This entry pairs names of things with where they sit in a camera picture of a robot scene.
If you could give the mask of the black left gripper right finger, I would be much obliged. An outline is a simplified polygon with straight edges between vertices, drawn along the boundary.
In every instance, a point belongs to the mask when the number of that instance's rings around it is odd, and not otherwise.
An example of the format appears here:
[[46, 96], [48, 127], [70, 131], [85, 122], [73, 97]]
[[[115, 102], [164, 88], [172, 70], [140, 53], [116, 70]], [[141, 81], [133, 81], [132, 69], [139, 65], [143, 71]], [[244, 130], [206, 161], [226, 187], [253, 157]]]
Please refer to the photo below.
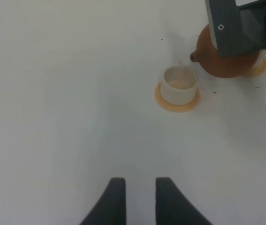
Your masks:
[[157, 225], [210, 225], [167, 177], [156, 179], [155, 218]]

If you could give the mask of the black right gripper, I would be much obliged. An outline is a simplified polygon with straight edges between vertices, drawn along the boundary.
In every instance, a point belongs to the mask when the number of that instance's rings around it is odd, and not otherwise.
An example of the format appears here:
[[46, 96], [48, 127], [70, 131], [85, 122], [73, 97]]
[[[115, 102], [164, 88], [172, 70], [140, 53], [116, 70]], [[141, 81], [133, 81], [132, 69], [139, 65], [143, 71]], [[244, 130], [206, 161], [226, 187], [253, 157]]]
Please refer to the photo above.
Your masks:
[[241, 6], [234, 0], [205, 4], [212, 41], [222, 58], [266, 50], [266, 0]]

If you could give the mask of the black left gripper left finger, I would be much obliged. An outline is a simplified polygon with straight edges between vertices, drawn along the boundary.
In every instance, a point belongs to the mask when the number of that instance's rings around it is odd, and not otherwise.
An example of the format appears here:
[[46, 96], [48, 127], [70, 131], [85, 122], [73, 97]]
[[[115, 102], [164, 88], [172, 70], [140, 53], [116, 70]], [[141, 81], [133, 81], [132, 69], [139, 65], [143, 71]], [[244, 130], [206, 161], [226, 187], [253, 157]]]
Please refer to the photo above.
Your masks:
[[126, 181], [112, 178], [82, 225], [126, 224]]

